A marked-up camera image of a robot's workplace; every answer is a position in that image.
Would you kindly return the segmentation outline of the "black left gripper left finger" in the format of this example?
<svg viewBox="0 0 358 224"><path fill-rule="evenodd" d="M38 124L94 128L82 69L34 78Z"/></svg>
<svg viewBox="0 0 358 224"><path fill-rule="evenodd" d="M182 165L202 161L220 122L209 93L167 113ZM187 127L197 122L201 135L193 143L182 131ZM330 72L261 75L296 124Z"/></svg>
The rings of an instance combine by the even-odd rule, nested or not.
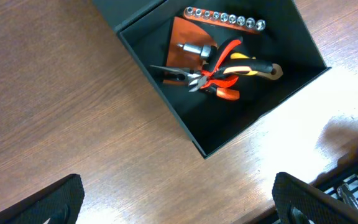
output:
<svg viewBox="0 0 358 224"><path fill-rule="evenodd" d="M81 176L70 174L0 212L0 223L75 224L85 191Z"/></svg>

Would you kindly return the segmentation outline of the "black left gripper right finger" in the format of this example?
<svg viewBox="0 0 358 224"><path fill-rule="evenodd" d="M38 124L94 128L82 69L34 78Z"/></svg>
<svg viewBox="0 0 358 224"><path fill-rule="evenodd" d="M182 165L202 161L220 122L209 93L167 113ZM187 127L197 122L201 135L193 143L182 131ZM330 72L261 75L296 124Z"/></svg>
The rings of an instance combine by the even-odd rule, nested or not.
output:
<svg viewBox="0 0 358 224"><path fill-rule="evenodd" d="M276 174L272 196L282 223L300 223L298 210L306 222L358 224L358 210L286 172Z"/></svg>

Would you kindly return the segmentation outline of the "orange black needle-nose pliers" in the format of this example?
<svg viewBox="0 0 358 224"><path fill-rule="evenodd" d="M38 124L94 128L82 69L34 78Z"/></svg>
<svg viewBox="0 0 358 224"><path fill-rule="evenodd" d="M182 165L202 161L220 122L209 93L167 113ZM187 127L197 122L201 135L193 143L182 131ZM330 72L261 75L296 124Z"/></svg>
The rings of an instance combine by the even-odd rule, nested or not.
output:
<svg viewBox="0 0 358 224"><path fill-rule="evenodd" d="M190 68L175 68L151 65L151 68L161 70L162 82L170 85L183 85L188 91L205 91L225 100L236 101L240 98L238 90L232 90L237 81L236 75L230 75L224 78L216 78L202 74L201 70L192 70Z"/></svg>

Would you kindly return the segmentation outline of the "black yellow ratchet screwdriver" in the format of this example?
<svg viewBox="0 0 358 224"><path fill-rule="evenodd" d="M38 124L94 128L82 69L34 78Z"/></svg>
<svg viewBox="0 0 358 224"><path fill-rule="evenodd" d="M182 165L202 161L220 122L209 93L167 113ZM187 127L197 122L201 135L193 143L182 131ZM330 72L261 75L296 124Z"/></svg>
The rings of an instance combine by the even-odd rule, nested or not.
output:
<svg viewBox="0 0 358 224"><path fill-rule="evenodd" d="M275 75L278 71L277 67L266 60L258 60L255 57L248 57L239 52L231 52L231 50L224 52L224 50L218 51L218 48L213 45L195 45L190 43L177 43L177 47L181 48L185 52L197 54L201 60L207 64L212 64L212 68L215 68L220 63L230 60L242 60L245 66L250 67L251 72L255 75L257 73L266 73Z"/></svg>

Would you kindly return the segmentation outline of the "red black diagonal cutters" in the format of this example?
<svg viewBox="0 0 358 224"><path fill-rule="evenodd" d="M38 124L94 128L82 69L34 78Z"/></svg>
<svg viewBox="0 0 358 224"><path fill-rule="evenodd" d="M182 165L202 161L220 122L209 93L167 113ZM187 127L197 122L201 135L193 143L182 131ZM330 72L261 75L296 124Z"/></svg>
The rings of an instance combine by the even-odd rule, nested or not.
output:
<svg viewBox="0 0 358 224"><path fill-rule="evenodd" d="M219 47L218 51L224 50L224 52L233 50L235 47L240 45L243 41L242 37L232 37L225 40ZM189 82L189 87L191 89L189 92L195 92L199 89L207 88L211 85L221 88L229 88L236 84L239 77L237 75L223 74L219 69L221 67L220 63L215 68L212 68L212 64L204 64L201 69L201 77L195 78L195 80Z"/></svg>

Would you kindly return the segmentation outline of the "socket set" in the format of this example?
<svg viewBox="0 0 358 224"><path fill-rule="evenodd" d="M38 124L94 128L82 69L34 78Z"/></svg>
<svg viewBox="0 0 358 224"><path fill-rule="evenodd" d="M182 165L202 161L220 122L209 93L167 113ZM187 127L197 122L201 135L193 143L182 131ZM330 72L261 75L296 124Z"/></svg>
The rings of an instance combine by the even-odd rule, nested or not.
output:
<svg viewBox="0 0 358 224"><path fill-rule="evenodd" d="M263 19L255 20L253 17L237 16L192 6L188 6L183 10L183 17L191 21L241 30L252 34L258 34L266 28L266 22Z"/></svg>

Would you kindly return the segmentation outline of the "orange spatula with wooden handle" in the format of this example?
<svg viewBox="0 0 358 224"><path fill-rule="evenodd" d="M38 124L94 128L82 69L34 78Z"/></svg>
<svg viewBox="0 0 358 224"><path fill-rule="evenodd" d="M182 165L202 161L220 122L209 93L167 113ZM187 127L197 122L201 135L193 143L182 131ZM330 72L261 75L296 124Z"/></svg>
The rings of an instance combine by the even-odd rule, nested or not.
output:
<svg viewBox="0 0 358 224"><path fill-rule="evenodd" d="M206 88L212 84L229 88L239 75L277 80L283 75L281 66L265 60L257 60L232 52L242 43L241 39L229 39L216 47L211 36L202 28L185 19L176 17L168 51L167 65L163 82L172 85L201 85Z"/></svg>

